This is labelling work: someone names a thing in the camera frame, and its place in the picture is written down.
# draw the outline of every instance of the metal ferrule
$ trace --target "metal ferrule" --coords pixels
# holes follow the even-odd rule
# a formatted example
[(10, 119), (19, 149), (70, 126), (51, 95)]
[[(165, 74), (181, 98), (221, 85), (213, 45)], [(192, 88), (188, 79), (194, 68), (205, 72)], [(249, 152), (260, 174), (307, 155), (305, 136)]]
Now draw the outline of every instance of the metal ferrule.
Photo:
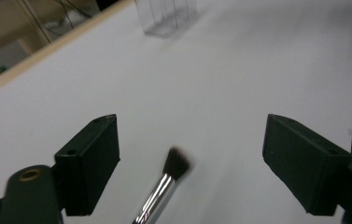
[(166, 198), (171, 195), (176, 186), (176, 181), (168, 174), (163, 174), (153, 191), (149, 194), (143, 208), (134, 220), (134, 224), (153, 223), (155, 217), (165, 206)]

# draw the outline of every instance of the brass insert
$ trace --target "brass insert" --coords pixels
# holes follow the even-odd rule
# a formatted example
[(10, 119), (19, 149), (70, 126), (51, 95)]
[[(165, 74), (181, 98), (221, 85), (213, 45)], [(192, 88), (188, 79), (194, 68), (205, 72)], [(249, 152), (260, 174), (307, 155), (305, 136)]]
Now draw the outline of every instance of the brass insert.
[(22, 182), (30, 181), (37, 179), (39, 175), (41, 174), (41, 171), (39, 169), (32, 169), (24, 172), (20, 177), (19, 180)]

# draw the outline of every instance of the black bristles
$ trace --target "black bristles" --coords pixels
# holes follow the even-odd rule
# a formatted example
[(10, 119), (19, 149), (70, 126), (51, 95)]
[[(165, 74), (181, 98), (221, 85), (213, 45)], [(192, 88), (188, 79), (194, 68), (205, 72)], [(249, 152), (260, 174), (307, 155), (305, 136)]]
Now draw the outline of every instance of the black bristles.
[(177, 147), (172, 147), (167, 155), (163, 173), (169, 174), (176, 181), (190, 169), (190, 163)]

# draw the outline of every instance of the clear plastic container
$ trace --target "clear plastic container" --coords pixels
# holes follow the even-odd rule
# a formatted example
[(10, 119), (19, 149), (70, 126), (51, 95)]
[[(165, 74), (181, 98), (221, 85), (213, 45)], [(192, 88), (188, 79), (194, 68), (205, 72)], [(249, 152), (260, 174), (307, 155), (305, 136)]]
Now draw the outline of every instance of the clear plastic container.
[(146, 35), (167, 37), (196, 14), (196, 0), (134, 0)]

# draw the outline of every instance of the white tabletop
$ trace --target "white tabletop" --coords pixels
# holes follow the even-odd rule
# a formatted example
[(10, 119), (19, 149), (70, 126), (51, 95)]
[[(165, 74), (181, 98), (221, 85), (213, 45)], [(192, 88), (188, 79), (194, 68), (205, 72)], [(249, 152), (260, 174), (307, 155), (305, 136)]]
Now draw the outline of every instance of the white tabletop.
[(167, 39), (134, 5), (0, 89), (0, 197), (90, 120), (117, 114), (120, 158), (95, 212), (65, 223), (132, 223), (172, 145), (195, 160), (158, 223), (339, 223), (312, 217), (261, 155), (269, 113), (349, 150), (351, 0), (200, 0)]

